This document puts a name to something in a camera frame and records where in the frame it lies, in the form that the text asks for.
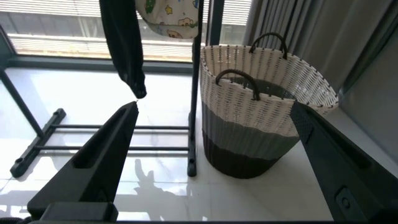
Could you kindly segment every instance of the basket handle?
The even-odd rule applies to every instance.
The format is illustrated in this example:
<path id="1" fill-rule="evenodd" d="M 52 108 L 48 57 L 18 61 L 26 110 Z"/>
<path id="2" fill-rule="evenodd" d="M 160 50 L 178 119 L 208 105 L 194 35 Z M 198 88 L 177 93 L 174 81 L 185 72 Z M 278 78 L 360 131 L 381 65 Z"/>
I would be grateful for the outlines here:
<path id="1" fill-rule="evenodd" d="M 253 53 L 254 52 L 254 50 L 256 49 L 256 44 L 260 41 L 260 39 L 262 39 L 263 37 L 269 36 L 269 35 L 274 35 L 274 36 L 278 37 L 278 39 L 282 42 L 282 47 L 284 48 L 284 56 L 283 56 L 283 58 L 287 60 L 287 47 L 286 47 L 285 40 L 284 40 L 284 38 L 281 35 L 279 35 L 278 33 L 275 33 L 275 32 L 269 32 L 269 33 L 262 34 L 261 36 L 259 36 L 253 42 L 253 44 L 252 44 L 252 46 L 251 46 L 251 48 L 249 50 L 249 53 Z"/>
<path id="2" fill-rule="evenodd" d="M 257 87 L 256 82 L 254 81 L 253 77 L 251 77 L 247 73 L 244 73 L 240 70 L 227 69 L 227 70 L 220 72 L 220 74 L 218 74 L 216 77 L 216 84 L 219 85 L 218 83 L 220 82 L 221 77 L 228 73 L 235 73 L 237 75 L 241 75 L 244 78 L 246 78 L 250 82 L 250 84 L 253 86 L 253 100 L 257 100 L 257 101 L 260 100 L 260 91 L 259 91 L 259 88 Z"/>

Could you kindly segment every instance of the woven basket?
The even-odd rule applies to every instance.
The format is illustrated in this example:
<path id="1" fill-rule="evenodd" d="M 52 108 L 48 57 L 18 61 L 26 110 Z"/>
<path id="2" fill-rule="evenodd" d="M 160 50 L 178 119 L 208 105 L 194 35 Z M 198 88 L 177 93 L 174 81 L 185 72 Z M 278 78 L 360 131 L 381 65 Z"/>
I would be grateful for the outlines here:
<path id="1" fill-rule="evenodd" d="M 255 44 L 267 35 L 284 52 Z M 287 53 L 276 33 L 253 46 L 208 46 L 201 50 L 200 87 L 206 158 L 220 172 L 248 179 L 264 173 L 298 141 L 289 114 L 295 100 L 321 115 L 338 98 L 322 75 Z"/>

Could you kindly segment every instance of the white tile floor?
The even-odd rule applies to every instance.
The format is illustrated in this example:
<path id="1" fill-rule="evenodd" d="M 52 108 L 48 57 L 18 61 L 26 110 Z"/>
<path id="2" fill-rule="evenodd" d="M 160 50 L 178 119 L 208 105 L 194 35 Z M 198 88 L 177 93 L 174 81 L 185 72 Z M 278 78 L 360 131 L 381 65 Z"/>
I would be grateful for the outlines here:
<path id="1" fill-rule="evenodd" d="M 102 124 L 121 105 L 135 100 L 115 73 L 8 69 L 11 80 L 43 126 L 62 107 L 64 124 Z M 148 75 L 148 96 L 139 100 L 138 125 L 186 125 L 190 108 L 189 77 Z M 27 202 L 71 158 L 73 152 L 41 153 L 19 179 L 9 173 L 14 160 L 35 137 L 0 82 L 0 217 L 26 217 Z M 331 220 L 301 143 L 264 175 L 238 180 L 207 162 L 197 113 L 198 175 L 186 175 L 187 160 L 178 154 L 130 153 L 115 204 L 119 220 Z M 342 112 L 328 120 L 386 169 L 398 176 L 397 164 Z M 93 132 L 57 132 L 48 144 L 79 146 Z M 185 146 L 186 134 L 165 136 L 136 131 L 135 146 Z"/>

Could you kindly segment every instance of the clothes rack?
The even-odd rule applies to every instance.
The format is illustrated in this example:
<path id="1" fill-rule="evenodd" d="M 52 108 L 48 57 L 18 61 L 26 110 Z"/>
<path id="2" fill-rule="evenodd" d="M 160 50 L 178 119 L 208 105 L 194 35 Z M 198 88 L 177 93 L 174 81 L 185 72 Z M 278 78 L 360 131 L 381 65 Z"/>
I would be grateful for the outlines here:
<path id="1" fill-rule="evenodd" d="M 188 131 L 188 146 L 186 147 L 159 147 L 159 146 L 140 146 L 130 147 L 130 151 L 187 151 L 187 174 L 194 177 L 197 174 L 197 158 L 196 158 L 196 142 L 195 142 L 195 118 L 197 110 L 197 94 L 198 94 L 198 77 L 199 77 L 199 63 L 200 63 L 200 45 L 201 32 L 203 23 L 203 1 L 199 1 L 198 12 L 198 35 L 193 40 L 193 75 L 192 75 L 192 97 L 190 113 L 188 115 L 188 126 L 136 126 L 135 129 L 151 129 L 151 130 L 187 130 Z M 11 41 L 0 27 L 1 37 L 9 44 L 12 49 Z M 53 113 L 51 118 L 47 121 L 43 128 L 41 128 L 34 118 L 30 109 L 25 104 L 14 84 L 8 77 L 5 68 L 0 67 L 0 79 L 6 87 L 13 100 L 16 102 L 19 109 L 22 111 L 37 136 L 22 155 L 15 160 L 14 165 L 10 171 L 13 177 L 18 178 L 25 174 L 34 159 L 39 155 L 41 150 L 77 150 L 80 146 L 46 146 L 47 141 L 51 138 L 56 129 L 99 129 L 101 125 L 91 124 L 61 124 L 66 112 L 59 108 Z"/>

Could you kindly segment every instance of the glass pane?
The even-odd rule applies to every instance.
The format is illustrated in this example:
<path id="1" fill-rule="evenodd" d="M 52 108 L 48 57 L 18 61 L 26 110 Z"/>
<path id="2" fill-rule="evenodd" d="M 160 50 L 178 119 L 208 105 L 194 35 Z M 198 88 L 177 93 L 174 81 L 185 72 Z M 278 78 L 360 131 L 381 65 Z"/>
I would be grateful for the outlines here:
<path id="1" fill-rule="evenodd" d="M 251 0 L 225 0 L 220 44 L 241 45 Z"/>
<path id="2" fill-rule="evenodd" d="M 110 58 L 100 16 L 98 0 L 0 0 L 0 24 L 25 55 Z M 161 36 L 138 18 L 145 60 L 192 61 L 192 39 Z"/>

